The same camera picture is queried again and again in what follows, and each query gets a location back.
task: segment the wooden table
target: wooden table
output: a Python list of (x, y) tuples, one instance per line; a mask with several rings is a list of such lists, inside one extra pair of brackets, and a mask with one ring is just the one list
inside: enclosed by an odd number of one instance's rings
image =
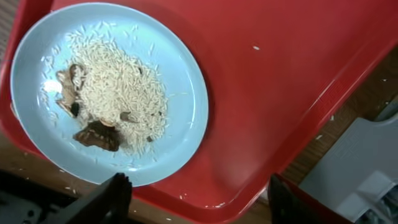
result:
[[(0, 58), (6, 49), (17, 4), (18, 0), (0, 0)], [(286, 168), (283, 176), (295, 184), (300, 183), (352, 121), (358, 116), (373, 119), (385, 107), (386, 102), (398, 93), (397, 86), (398, 50), (393, 50), (342, 108), (335, 113), (334, 120), (329, 121), (296, 160)], [(0, 169), (69, 195), (74, 195), (73, 189), (76, 190), (78, 196), (86, 195), (96, 186), (61, 172), (56, 165), (49, 161), (22, 152), (1, 133)], [(135, 199), (130, 204), (129, 216), (144, 223), (189, 223), (180, 217)], [(269, 207), (262, 202), (256, 202), (247, 214), (235, 223), (266, 224), (271, 223), (270, 220)]]

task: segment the red tray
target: red tray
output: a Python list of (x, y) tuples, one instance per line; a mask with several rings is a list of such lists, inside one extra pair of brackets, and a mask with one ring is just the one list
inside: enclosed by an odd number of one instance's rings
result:
[[(78, 2), (21, 0), (1, 70), (1, 127), (43, 158), (9, 109), (11, 60), (33, 23)], [(199, 150), (177, 173), (134, 196), (202, 223), (242, 215), (270, 174), (292, 161), (398, 38), (396, 0), (113, 2), (165, 24), (201, 66), (210, 120)]]

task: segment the mushroom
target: mushroom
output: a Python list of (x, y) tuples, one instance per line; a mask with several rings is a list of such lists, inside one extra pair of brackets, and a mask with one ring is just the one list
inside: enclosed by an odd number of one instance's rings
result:
[(69, 70), (58, 71), (56, 73), (56, 78), (62, 85), (63, 96), (62, 99), (57, 100), (56, 103), (72, 118), (77, 117), (80, 109), (80, 105), (75, 101), (78, 98), (75, 87), (78, 90), (82, 86), (82, 83), (80, 86), (74, 86), (73, 78), (77, 75), (78, 77), (81, 77), (83, 72), (84, 70), (82, 66), (73, 64), (70, 66)]
[(74, 140), (82, 145), (98, 146), (116, 152), (119, 149), (120, 137), (115, 127), (105, 126), (101, 121), (91, 122), (83, 130), (73, 135)]
[(105, 121), (105, 119), (99, 119), (99, 121), (104, 125), (104, 126), (107, 126), (107, 127), (114, 127), (114, 125), (113, 125), (113, 123), (112, 122), (110, 122), (110, 121)]
[(134, 120), (129, 116), (129, 114), (131, 114), (131, 112), (122, 112), (122, 113), (120, 113), (120, 115), (119, 115), (120, 120), (122, 120), (122, 121), (127, 121), (127, 122), (130, 122), (130, 123), (138, 123), (137, 121), (134, 121)]

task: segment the light blue plate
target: light blue plate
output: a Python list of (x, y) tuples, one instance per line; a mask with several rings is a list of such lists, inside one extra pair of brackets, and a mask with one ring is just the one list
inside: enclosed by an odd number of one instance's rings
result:
[[(76, 30), (105, 39), (109, 30), (118, 47), (158, 69), (169, 97), (169, 126), (153, 142), (154, 152), (129, 156), (121, 150), (84, 147), (72, 139), (80, 128), (55, 104), (61, 90), (55, 72), (67, 68), (71, 52), (65, 34)], [(11, 93), (21, 125), (36, 147), (62, 169), (96, 184), (115, 172), (126, 173), (136, 187), (168, 177), (193, 156), (208, 119), (203, 76), (182, 41), (150, 16), (115, 4), (77, 4), (36, 23), (16, 51)]]

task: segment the cooked rice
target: cooked rice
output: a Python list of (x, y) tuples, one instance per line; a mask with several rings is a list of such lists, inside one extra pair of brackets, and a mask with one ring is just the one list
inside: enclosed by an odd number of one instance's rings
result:
[[(127, 152), (142, 154), (147, 138), (161, 137), (166, 124), (166, 98), (155, 71), (117, 48), (114, 41), (76, 37), (72, 53), (72, 62), (85, 68), (85, 74), (77, 73), (73, 78), (74, 84), (84, 82), (78, 90), (82, 100), (80, 124), (86, 126), (100, 118), (113, 123)], [(121, 112), (131, 112), (138, 123), (121, 121)]]

